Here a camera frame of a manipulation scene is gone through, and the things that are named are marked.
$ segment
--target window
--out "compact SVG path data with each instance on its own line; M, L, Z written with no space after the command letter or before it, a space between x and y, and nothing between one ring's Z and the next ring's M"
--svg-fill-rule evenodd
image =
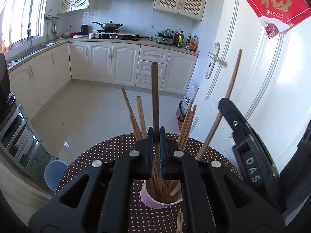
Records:
M2 39L8 47L20 44L30 34L41 37L44 27L44 9L46 0L7 0L2 22Z

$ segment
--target faucet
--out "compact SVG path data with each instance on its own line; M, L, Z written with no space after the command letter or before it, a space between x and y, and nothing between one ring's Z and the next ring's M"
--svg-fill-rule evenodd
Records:
M32 46L32 35L31 35L31 29L28 28L27 29L27 34L28 34L28 38L27 39L30 39L30 51L33 51L33 46Z

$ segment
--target green bottle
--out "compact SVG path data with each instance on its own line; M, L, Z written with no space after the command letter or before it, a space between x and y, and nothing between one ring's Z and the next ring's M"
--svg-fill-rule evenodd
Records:
M177 47L178 48L182 47L182 45L183 45L183 38L184 38L184 34L183 34L183 31L181 31L181 33L179 35L179 40L178 40L178 43L177 43Z

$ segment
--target round table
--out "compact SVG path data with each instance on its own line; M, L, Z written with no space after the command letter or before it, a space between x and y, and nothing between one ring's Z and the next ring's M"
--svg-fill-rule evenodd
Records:
M167 133L166 137L177 140L178 135ZM125 134L98 143L97 145L88 149L68 166L56 192L63 188L66 183L72 180L80 170L88 166L94 160L101 160L103 163L107 163L116 160L116 158L119 157L122 153L133 150L135 141L136 140L133 133ZM203 143L193 138L189 138L185 151L193 156L196 156L202 144ZM225 164L225 166L229 167L231 171L240 177L237 169L223 155L221 155L215 149L209 147L201 158L201 161L209 163L213 160L218 160L222 164ZM183 212L183 202L181 201L179 204L163 209L151 209L140 201L140 190L142 185L143 180L133 181L133 192L131 196L130 209L128 212L128 231L133 233L176 232L177 212L178 210ZM186 233L185 218L183 233Z

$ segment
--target tiled floor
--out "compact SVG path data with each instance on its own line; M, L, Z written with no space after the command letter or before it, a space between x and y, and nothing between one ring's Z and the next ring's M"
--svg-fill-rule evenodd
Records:
M151 93L126 90L139 122L136 97L142 98L146 127L153 126ZM160 126L178 134L176 110L181 98L160 95ZM72 83L32 121L50 153L70 164L93 145L133 132L119 88Z

